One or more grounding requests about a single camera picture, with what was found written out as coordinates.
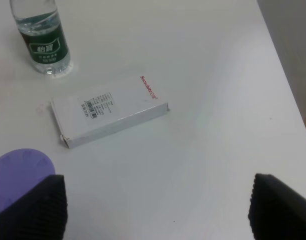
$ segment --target white desk surface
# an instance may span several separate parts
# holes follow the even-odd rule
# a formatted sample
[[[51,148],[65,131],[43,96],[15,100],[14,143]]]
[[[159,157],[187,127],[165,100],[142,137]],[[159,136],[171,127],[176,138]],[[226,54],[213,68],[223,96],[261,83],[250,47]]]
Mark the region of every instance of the white desk surface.
[[[75,64],[34,72],[0,0],[0,156],[65,176],[66,240],[250,240],[255,173],[306,197],[306,130],[255,0],[58,0]],[[53,96],[145,72],[172,111],[66,149]]]

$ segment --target water bottle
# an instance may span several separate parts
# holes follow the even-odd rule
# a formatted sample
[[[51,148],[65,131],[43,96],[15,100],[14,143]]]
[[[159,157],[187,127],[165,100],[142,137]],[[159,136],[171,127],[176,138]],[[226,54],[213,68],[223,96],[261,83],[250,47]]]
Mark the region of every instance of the water bottle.
[[[43,74],[64,71],[70,63],[70,52],[54,0],[9,2],[34,68]]]

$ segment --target cardboard box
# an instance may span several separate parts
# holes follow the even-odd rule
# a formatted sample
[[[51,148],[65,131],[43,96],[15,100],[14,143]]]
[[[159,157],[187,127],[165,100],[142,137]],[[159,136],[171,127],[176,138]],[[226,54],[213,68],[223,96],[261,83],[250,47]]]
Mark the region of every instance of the cardboard box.
[[[51,101],[60,138],[68,148],[164,115],[168,102],[145,76],[99,85]]]

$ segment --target purple circular object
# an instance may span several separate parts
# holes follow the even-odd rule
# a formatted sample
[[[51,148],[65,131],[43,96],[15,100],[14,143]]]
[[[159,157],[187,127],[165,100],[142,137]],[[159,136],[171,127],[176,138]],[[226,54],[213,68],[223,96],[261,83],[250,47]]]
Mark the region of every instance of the purple circular object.
[[[0,212],[55,174],[51,160],[34,149],[18,149],[0,157]]]

